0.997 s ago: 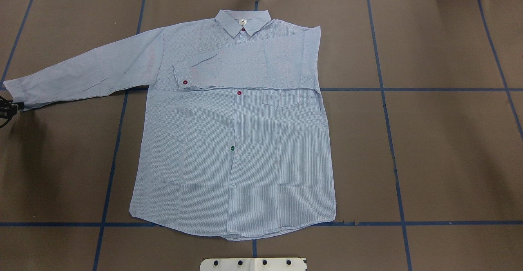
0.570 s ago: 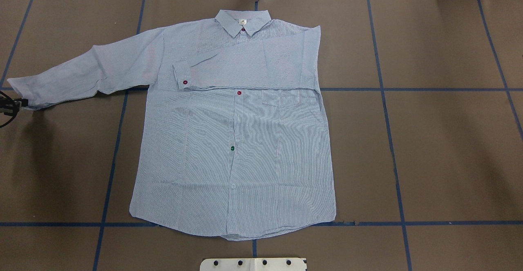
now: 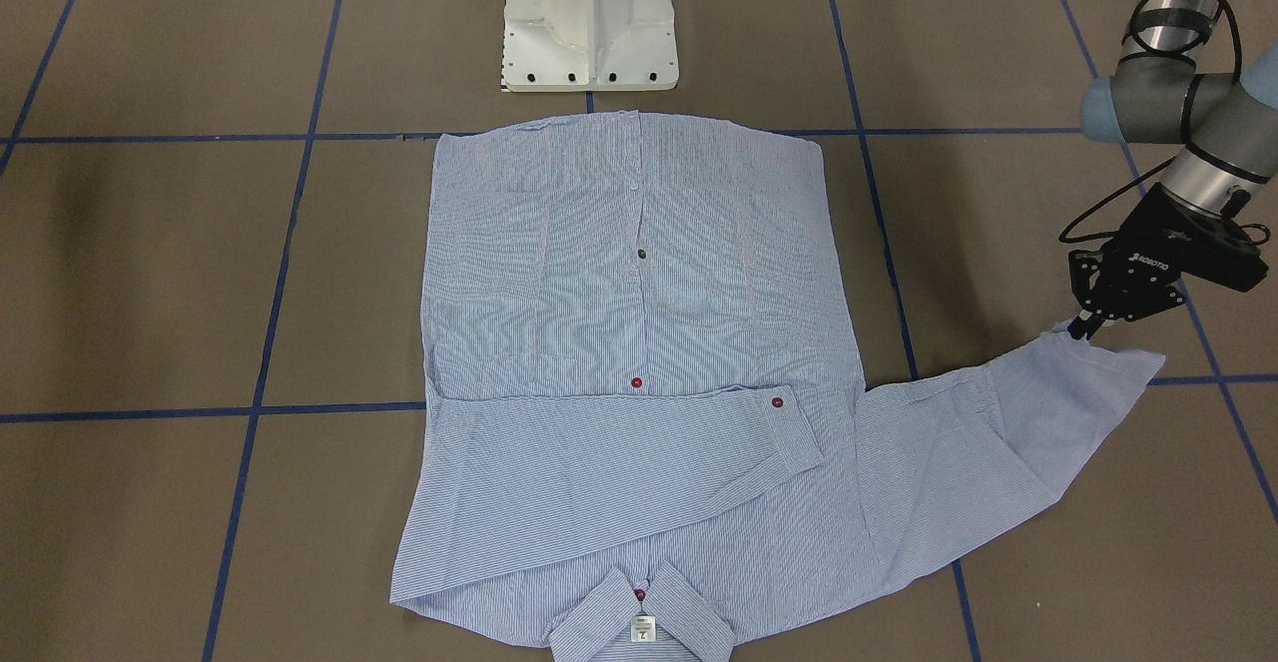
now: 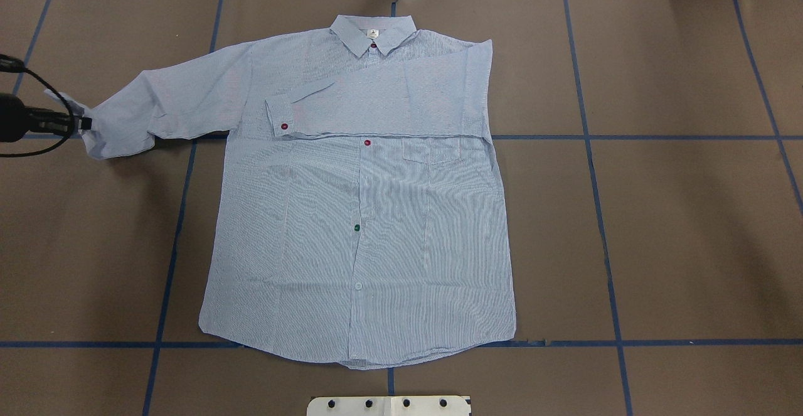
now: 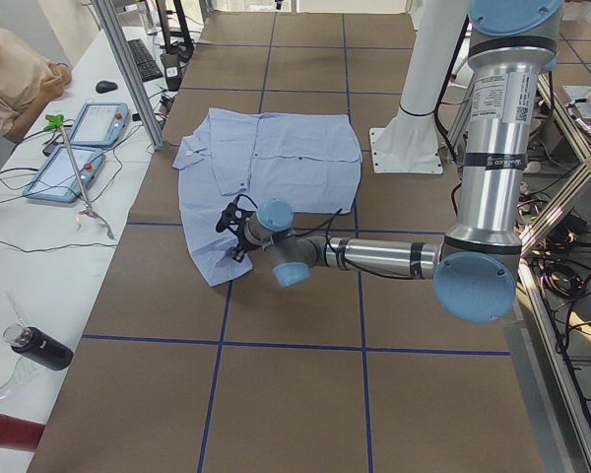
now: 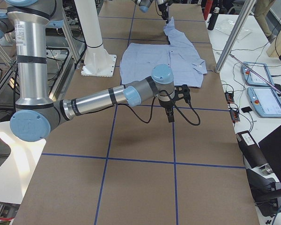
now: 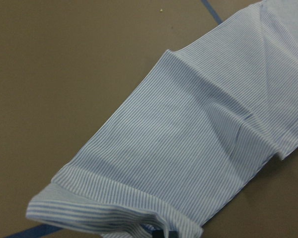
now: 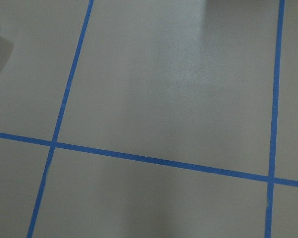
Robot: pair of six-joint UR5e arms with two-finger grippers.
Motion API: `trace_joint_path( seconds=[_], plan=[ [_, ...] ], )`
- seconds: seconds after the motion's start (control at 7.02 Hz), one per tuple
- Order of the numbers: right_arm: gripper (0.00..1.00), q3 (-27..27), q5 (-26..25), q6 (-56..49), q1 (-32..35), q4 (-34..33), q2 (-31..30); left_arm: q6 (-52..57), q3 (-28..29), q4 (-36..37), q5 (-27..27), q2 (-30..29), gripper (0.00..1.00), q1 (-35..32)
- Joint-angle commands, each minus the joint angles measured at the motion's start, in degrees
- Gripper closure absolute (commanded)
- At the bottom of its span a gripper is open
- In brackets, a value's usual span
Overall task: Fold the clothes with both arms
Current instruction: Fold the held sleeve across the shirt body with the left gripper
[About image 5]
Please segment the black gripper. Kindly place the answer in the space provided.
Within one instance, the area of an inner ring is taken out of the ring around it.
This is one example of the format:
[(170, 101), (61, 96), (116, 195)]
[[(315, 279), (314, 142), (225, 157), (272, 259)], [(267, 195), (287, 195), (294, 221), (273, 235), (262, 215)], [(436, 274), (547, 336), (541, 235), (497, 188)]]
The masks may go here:
[(244, 233), (236, 235), (237, 243), (229, 250), (229, 256), (237, 263), (241, 263), (245, 255), (256, 249), (256, 242), (250, 240)]

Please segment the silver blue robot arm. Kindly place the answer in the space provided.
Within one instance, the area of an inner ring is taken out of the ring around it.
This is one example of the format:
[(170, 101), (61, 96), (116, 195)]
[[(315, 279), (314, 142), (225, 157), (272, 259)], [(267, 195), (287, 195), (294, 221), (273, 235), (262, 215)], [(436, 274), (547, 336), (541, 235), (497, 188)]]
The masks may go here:
[(455, 225), (439, 244), (304, 236), (294, 212), (272, 199), (253, 210), (230, 203), (218, 231), (230, 231), (235, 261), (261, 250), (283, 287), (314, 266), (375, 276), (430, 279), (452, 315), (487, 323), (514, 303), (521, 240), (515, 230), (538, 80), (556, 62), (559, 1), (430, 1), (422, 16), (398, 112), (371, 130), (379, 172), (434, 169), (435, 115), (463, 38), (470, 41), (470, 116)]

